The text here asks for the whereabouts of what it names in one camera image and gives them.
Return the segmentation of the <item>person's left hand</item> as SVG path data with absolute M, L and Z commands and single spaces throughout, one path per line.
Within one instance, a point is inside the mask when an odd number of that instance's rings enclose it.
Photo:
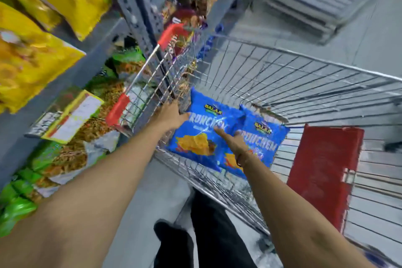
M 181 112 L 178 99 L 174 99 L 161 105 L 149 122 L 153 127 L 156 127 L 160 133 L 166 133 L 180 127 L 177 126 L 177 116 L 179 114 L 181 114 Z

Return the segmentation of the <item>stack of green snack packets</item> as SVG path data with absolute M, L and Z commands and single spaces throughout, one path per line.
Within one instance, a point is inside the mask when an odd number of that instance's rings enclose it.
M 84 99 L 103 103 L 66 143 L 44 140 L 30 154 L 0 192 L 0 237 L 11 233 L 22 219 L 32 215 L 45 198 L 83 170 L 113 152 L 120 133 L 109 127 L 106 116 L 125 91 L 126 78 L 134 77 L 145 57 L 138 45 L 118 48 L 102 70 L 83 89 Z

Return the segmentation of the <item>red cart seat flap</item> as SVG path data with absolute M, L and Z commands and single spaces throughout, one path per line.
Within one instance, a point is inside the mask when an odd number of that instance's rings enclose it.
M 364 129 L 304 125 L 287 185 L 343 232 Z

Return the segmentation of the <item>person's black trousers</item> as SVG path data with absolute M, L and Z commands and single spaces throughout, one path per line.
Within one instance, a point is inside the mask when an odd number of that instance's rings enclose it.
M 257 268 L 223 206 L 197 189 L 190 217 L 198 268 Z M 159 219 L 153 230 L 160 241 L 153 268 L 194 268 L 194 242 L 184 228 Z

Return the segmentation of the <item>person's left forearm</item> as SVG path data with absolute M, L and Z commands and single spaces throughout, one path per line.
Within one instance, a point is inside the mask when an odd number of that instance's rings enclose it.
M 83 171 L 0 238 L 0 268 L 100 268 L 158 140 L 169 128 L 146 125 Z

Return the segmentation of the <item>person's right hand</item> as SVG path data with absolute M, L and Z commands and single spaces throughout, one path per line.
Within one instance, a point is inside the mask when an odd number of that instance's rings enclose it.
M 230 140 L 224 140 L 228 145 L 229 149 L 233 154 L 238 153 L 240 150 L 250 150 L 248 145 L 245 143 L 244 138 L 240 130 L 237 130 L 233 135 L 231 135 Z

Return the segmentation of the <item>grey metal shelf rack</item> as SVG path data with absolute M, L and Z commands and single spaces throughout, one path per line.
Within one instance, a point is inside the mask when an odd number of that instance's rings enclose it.
M 0 114 L 0 189 L 10 181 L 14 172 L 25 164 L 31 151 L 40 142 L 40 139 L 26 137 L 31 125 L 63 90 L 71 86 L 83 87 L 98 72 L 111 54 L 113 42 L 131 35 L 138 41 L 146 56 L 155 48 L 156 40 L 163 29 L 158 11 L 164 0 L 117 2 L 123 16 L 116 10 L 109 10 L 83 42 L 73 37 L 67 23 L 57 27 L 55 35 L 86 52 L 86 56 L 49 82 L 16 114 L 7 111 Z

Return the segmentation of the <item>blue snack packet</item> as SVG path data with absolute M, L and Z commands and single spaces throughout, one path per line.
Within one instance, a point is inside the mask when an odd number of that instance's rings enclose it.
M 167 150 L 214 171 L 224 165 L 226 143 L 215 131 L 218 127 L 232 134 L 243 121 L 244 113 L 191 89 L 189 119 L 175 130 Z
M 266 121 L 262 116 L 248 110 L 243 105 L 233 108 L 226 104 L 230 116 L 234 117 L 233 124 L 225 128 L 225 132 L 234 136 L 239 132 L 250 152 L 256 155 L 267 167 L 274 161 L 274 156 L 290 129 L 282 124 Z M 218 167 L 246 180 L 244 170 L 237 164 L 235 154 L 222 140 L 217 147 L 216 163 Z

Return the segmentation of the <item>thread wristband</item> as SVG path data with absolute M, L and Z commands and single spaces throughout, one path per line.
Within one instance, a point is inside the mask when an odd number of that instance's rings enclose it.
M 249 161 L 249 158 L 253 156 L 253 152 L 251 150 L 240 150 L 234 155 L 237 166 L 241 169 L 244 169 Z

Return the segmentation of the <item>person's right forearm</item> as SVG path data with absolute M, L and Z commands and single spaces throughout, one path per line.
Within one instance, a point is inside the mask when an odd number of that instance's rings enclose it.
M 376 268 L 256 155 L 244 173 L 284 268 Z

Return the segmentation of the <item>yellow shelf price label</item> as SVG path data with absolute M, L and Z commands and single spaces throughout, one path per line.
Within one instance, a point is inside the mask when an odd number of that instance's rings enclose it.
M 67 144 L 104 101 L 76 86 L 63 90 L 24 134 Z

